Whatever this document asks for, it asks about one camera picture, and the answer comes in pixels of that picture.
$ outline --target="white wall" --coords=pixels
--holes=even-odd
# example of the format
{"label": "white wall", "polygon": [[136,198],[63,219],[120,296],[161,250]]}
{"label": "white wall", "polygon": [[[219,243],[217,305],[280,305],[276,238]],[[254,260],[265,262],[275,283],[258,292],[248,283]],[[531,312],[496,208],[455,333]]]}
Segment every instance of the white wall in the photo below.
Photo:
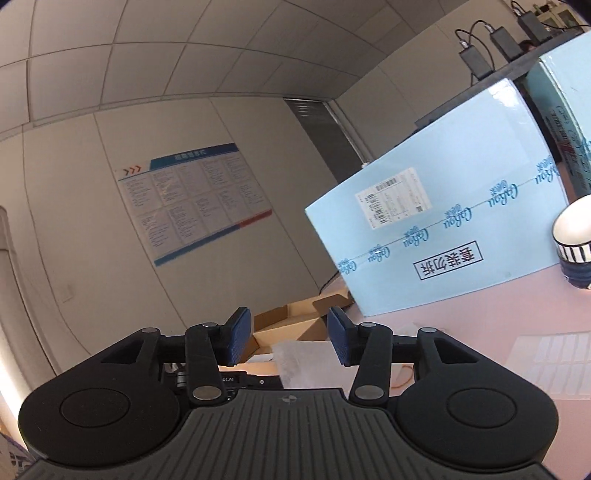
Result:
{"label": "white wall", "polygon": [[[274,214],[153,267],[112,171],[232,141]],[[194,323],[223,322],[240,305],[258,313],[315,295],[336,271],[304,213],[336,181],[281,99],[101,111],[5,140],[0,168],[0,205],[61,369],[144,326],[179,334]]]}
{"label": "white wall", "polygon": [[84,360],[88,352],[64,321],[41,260],[25,191],[22,140],[22,135],[16,135],[0,142],[0,205],[8,212],[33,326],[54,369],[60,372]]}
{"label": "white wall", "polygon": [[[407,138],[416,120],[470,86],[470,71],[458,56],[462,48],[454,30],[469,30],[478,19],[505,27],[518,42],[526,38],[504,0],[470,0],[392,53],[336,100],[374,159]],[[505,65],[482,25],[475,34],[488,45],[496,68]],[[482,54],[488,59],[484,49]]]}

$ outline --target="printed sticker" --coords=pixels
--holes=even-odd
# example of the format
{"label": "printed sticker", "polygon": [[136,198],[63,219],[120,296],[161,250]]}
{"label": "printed sticker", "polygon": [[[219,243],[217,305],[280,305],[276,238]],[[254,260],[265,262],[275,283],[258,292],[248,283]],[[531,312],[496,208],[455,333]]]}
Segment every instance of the printed sticker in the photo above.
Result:
{"label": "printed sticker", "polygon": [[371,228],[381,228],[432,207],[414,168],[408,168],[357,195]]}

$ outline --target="blue cursive logo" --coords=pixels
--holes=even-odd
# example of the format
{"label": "blue cursive logo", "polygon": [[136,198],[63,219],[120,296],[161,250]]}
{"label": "blue cursive logo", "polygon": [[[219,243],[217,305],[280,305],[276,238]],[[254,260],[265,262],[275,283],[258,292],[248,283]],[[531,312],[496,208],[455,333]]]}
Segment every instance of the blue cursive logo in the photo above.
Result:
{"label": "blue cursive logo", "polygon": [[381,247],[379,244],[369,250],[369,262],[381,262],[384,258],[390,256],[390,249],[388,247]]}
{"label": "blue cursive logo", "polygon": [[494,207],[497,203],[507,205],[509,199],[516,199],[519,190],[515,183],[509,185],[506,180],[500,181],[491,188],[491,198],[488,200],[488,205]]}
{"label": "blue cursive logo", "polygon": [[535,176],[536,185],[539,185],[544,181],[547,181],[549,183],[554,180],[554,176],[560,177],[558,168],[556,168],[556,164],[554,163],[554,159],[551,155],[549,155],[543,161],[538,163],[537,167],[538,174]]}
{"label": "blue cursive logo", "polygon": [[450,228],[453,225],[462,226],[463,220],[467,222],[472,220],[472,210],[469,207],[462,209],[462,205],[458,203],[445,212],[445,217],[446,220],[443,222],[445,228]]}
{"label": "blue cursive logo", "polygon": [[404,238],[406,238],[406,240],[403,243],[405,247],[418,247],[421,240],[423,240],[424,242],[429,240],[429,232],[427,232],[426,228],[419,229],[419,227],[415,225],[408,232],[404,233]]}
{"label": "blue cursive logo", "polygon": [[345,275],[349,275],[351,272],[357,270],[357,264],[353,260],[345,258],[344,260],[341,260],[339,262],[338,269],[339,272]]}

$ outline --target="blue gripper pad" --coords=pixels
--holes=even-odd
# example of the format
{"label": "blue gripper pad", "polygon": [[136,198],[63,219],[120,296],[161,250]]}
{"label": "blue gripper pad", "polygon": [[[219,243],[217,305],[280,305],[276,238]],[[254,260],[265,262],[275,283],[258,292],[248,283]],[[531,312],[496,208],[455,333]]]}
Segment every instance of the blue gripper pad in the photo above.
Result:
{"label": "blue gripper pad", "polygon": [[335,309],[332,307],[329,310],[326,326],[329,331],[330,341],[335,348],[339,361],[343,365],[348,365],[350,362],[350,355],[349,344],[347,342],[346,322],[351,323],[351,321],[346,316],[345,319],[343,319],[341,314],[345,315],[341,309]]}
{"label": "blue gripper pad", "polygon": [[236,365],[239,362],[244,347],[252,334],[251,311],[241,307],[234,315],[238,315],[238,319],[230,320],[234,320],[234,322],[230,334],[230,344],[228,345],[228,365]]}

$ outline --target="ceiling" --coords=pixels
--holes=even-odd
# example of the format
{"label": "ceiling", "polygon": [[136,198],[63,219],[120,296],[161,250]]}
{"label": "ceiling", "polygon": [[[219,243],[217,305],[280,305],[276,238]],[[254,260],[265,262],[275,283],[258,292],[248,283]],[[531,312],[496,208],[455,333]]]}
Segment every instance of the ceiling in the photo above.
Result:
{"label": "ceiling", "polygon": [[195,95],[335,98],[465,0],[12,0],[0,132]]}

